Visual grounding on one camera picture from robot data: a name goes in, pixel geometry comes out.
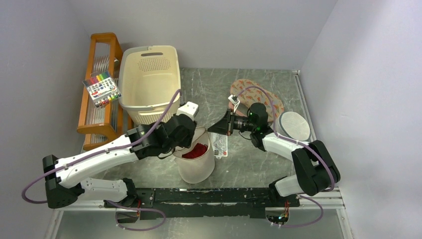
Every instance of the floor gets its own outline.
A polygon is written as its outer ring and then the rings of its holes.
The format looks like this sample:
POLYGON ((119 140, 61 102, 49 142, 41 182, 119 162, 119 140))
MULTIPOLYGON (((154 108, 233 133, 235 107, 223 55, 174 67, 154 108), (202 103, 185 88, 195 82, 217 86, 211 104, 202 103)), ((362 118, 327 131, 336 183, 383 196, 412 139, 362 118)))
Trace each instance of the floor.
MULTIPOLYGON (((183 100, 200 106, 198 125, 209 127, 225 113, 231 84, 250 79, 277 95, 286 111, 305 116, 297 82, 291 71, 245 69, 181 68, 183 100)), ((173 157, 142 159, 111 168, 96 178, 131 178, 136 187, 209 188, 267 187, 269 183, 293 173, 292 163, 273 153, 262 152, 237 133, 228 138, 228 157, 215 160, 211 176, 198 184, 184 182, 173 157)))

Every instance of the marker set package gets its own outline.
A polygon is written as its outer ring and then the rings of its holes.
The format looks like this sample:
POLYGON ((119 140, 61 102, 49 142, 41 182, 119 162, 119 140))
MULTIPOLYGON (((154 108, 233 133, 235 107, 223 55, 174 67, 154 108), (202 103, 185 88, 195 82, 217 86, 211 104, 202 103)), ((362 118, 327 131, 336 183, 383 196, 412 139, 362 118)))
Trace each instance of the marker set package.
POLYGON ((121 93, 108 72, 103 72, 83 81, 95 107, 104 107, 121 97, 121 93))

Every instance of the white bucket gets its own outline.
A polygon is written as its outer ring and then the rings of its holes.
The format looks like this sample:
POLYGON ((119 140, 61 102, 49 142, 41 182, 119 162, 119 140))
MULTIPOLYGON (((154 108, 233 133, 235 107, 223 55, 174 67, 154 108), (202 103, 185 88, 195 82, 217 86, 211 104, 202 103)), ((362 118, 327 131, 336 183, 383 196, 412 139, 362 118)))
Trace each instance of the white bucket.
POLYGON ((175 162, 179 166, 179 174, 187 183, 194 184, 206 180, 215 167, 211 140, 205 127, 197 127, 195 129, 190 148, 176 150, 173 155, 176 157, 175 162), (182 158, 182 155, 192 151, 197 143, 206 145, 208 147, 207 151, 197 158, 182 158))

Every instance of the small plastic bag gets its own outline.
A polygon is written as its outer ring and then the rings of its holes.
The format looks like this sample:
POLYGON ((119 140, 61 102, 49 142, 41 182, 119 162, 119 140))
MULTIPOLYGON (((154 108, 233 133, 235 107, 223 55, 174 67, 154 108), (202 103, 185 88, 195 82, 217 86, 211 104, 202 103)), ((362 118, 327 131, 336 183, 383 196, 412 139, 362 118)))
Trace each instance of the small plastic bag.
POLYGON ((121 97, 120 90, 108 72, 92 76, 82 83, 84 83, 97 108, 104 107, 121 97))
POLYGON ((227 135, 211 133, 211 144, 216 158, 227 157, 227 135))

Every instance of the white wall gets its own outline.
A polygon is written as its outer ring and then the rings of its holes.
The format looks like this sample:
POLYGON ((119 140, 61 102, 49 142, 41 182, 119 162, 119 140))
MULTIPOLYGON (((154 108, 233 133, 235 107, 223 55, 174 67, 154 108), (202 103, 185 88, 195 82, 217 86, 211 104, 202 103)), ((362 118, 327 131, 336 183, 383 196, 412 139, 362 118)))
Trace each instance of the white wall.
POLYGON ((422 2, 339 0, 302 68, 357 239, 422 238, 422 2))
MULTIPOLYGON (((52 210, 20 193, 43 173, 44 156, 81 149, 90 39, 65 0, 0 1, 0 22, 0 238, 39 239, 52 210)), ((45 200, 44 183, 28 194, 45 200)))
POLYGON ((89 34, 173 45, 180 65, 300 69, 337 0, 69 0, 89 34))

